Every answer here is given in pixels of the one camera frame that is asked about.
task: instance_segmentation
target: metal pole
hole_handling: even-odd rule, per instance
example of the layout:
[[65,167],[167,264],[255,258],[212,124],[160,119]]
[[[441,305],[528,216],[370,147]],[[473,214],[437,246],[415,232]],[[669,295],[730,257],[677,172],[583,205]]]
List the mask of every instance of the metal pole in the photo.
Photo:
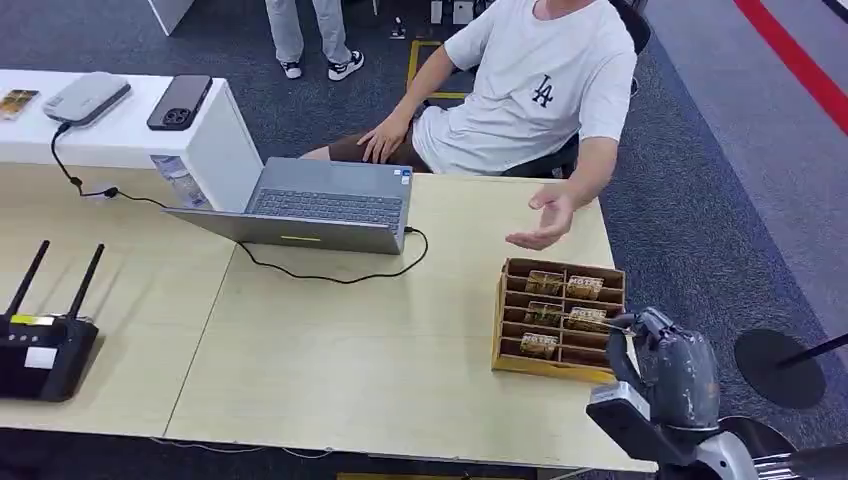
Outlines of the metal pole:
[[827,353],[831,350],[839,348],[843,345],[848,345],[848,333],[842,335],[840,337],[836,337],[832,340],[828,340],[817,347],[810,348],[809,350],[804,350],[801,353],[792,355],[789,358],[783,359],[777,362],[777,368],[787,368],[792,365],[796,365],[805,360],[810,360],[811,358],[818,357],[823,353]]
[[754,459],[760,480],[825,478],[848,471],[848,443]]

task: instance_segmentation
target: person legs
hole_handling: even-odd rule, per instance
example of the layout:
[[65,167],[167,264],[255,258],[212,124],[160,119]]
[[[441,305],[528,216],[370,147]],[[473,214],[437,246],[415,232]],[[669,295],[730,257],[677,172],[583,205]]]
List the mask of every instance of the person legs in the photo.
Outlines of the person legs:
[[[365,145],[357,145],[357,142],[363,135],[365,135],[364,132],[343,137],[335,143],[307,153],[303,158],[333,160],[336,162],[361,162],[362,157],[365,155]],[[430,167],[424,163],[424,160],[415,151],[415,147],[412,145],[411,131],[407,134],[404,142],[398,146],[397,150],[389,155],[386,164],[406,165],[412,167],[415,173],[432,173]]]
[[345,46],[344,17],[341,0],[312,0],[318,29],[324,42],[324,55],[330,63],[347,63],[351,59],[350,50]]
[[294,63],[303,54],[303,34],[297,17],[295,0],[265,0],[271,37],[280,63]]

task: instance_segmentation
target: gray pants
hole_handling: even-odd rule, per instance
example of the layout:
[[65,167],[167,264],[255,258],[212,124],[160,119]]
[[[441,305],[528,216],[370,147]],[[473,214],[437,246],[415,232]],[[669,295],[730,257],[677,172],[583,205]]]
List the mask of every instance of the gray pants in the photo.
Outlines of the gray pants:
[[[345,46],[344,19],[341,0],[312,0],[318,29],[324,40],[324,55],[333,63],[350,60],[350,50]],[[265,0],[271,36],[277,47],[277,60],[297,62],[303,53],[303,34],[297,17],[295,0]]]

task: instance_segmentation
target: man's arm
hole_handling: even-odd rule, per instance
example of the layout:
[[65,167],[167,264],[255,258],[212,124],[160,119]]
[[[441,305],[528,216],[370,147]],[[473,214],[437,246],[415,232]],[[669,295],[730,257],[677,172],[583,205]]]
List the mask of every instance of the man's arm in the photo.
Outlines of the man's arm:
[[630,105],[635,66],[636,54],[627,52],[611,58],[596,72],[580,103],[577,168],[568,179],[545,185],[530,199],[530,208],[542,210],[539,228],[510,234],[508,242],[533,250],[553,245],[571,230],[574,211],[591,202],[609,183]]
[[591,137],[580,142],[577,168],[560,188],[575,209],[585,206],[607,186],[615,170],[618,142],[608,137]]
[[445,47],[439,47],[424,62],[424,65],[415,75],[412,84],[406,91],[400,103],[383,120],[383,123],[371,130],[359,139],[359,145],[368,142],[365,147],[363,161],[374,163],[386,163],[398,145],[403,142],[406,132],[409,130],[409,122],[415,114],[415,109],[450,77],[454,64],[448,57]]
[[400,103],[386,119],[359,139],[359,145],[368,142],[363,161],[386,163],[406,137],[409,122],[418,105],[433,94],[450,77],[454,68],[467,70],[478,65],[489,43],[489,36],[499,12],[511,0],[498,0],[465,28],[449,38],[430,55],[412,80],[412,85]]
[[618,142],[591,137],[580,142],[577,168],[571,177],[542,187],[530,199],[530,208],[542,210],[539,228],[507,235],[506,241],[531,250],[543,250],[571,230],[574,211],[595,199],[615,170]]

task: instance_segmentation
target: white t-shirt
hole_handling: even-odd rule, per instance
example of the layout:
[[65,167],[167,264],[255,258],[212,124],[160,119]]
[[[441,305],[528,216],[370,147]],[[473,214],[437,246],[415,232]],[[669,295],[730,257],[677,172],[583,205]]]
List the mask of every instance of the white t-shirt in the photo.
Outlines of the white t-shirt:
[[480,65],[474,91],[431,107],[412,143],[436,173],[499,174],[580,139],[618,140],[636,65],[633,40],[607,0],[539,20],[536,0],[497,0],[445,42],[457,67]]

